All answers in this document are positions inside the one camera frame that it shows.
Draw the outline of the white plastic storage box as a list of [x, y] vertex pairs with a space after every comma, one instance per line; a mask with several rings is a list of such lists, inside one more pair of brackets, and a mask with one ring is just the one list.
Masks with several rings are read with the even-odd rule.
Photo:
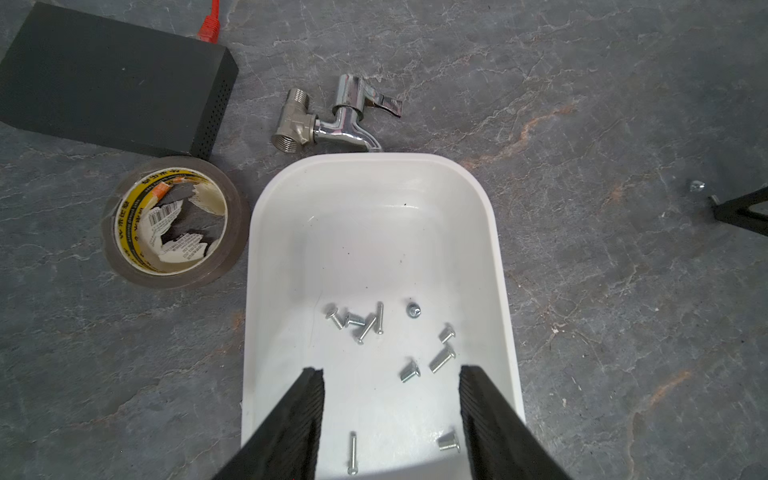
[[[348, 477], [357, 433], [362, 479], [466, 479], [467, 449], [437, 439], [463, 431], [459, 372], [480, 366], [514, 408], [522, 394], [495, 216], [458, 163], [430, 154], [317, 155], [277, 174], [253, 210], [246, 285], [241, 436], [248, 439], [307, 367], [323, 372], [316, 475]], [[338, 307], [376, 314], [339, 330]], [[422, 309], [406, 313], [409, 302]], [[450, 324], [456, 336], [442, 344]], [[456, 357], [430, 362], [449, 345]], [[415, 361], [421, 371], [402, 383]]]

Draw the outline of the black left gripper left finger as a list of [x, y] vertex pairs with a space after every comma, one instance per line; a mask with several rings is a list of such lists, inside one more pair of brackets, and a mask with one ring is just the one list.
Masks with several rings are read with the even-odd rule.
[[323, 372], [303, 369], [246, 444], [214, 479], [313, 479], [324, 401]]

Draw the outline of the silver nut in box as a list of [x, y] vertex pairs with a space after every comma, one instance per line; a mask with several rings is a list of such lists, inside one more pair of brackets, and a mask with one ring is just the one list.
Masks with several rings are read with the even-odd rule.
[[422, 313], [420, 305], [416, 302], [409, 302], [406, 306], [406, 313], [410, 318], [419, 318]]

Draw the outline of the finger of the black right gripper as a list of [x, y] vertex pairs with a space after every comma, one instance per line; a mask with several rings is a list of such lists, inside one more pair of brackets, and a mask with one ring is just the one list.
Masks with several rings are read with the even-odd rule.
[[715, 195], [710, 196], [715, 220], [736, 226], [762, 236], [768, 235], [767, 215], [752, 210], [752, 207], [767, 201], [768, 187], [720, 203]]

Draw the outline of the tape roll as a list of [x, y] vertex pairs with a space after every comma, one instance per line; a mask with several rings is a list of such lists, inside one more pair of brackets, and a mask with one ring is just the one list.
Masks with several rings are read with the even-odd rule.
[[103, 251], [112, 269], [134, 284], [198, 287], [237, 262], [249, 216], [246, 199], [213, 164], [164, 157], [129, 174], [107, 201]]

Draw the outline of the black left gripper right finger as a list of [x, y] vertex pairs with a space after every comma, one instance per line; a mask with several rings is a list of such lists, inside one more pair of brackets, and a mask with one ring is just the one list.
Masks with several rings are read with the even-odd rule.
[[470, 473], [474, 479], [569, 477], [481, 367], [461, 367], [459, 398]]

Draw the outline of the black flat pad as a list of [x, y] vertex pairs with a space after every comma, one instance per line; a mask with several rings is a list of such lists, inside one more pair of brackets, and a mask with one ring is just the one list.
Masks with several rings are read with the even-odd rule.
[[212, 2], [197, 38], [34, 4], [1, 61], [1, 120], [154, 157], [209, 159], [238, 66]]

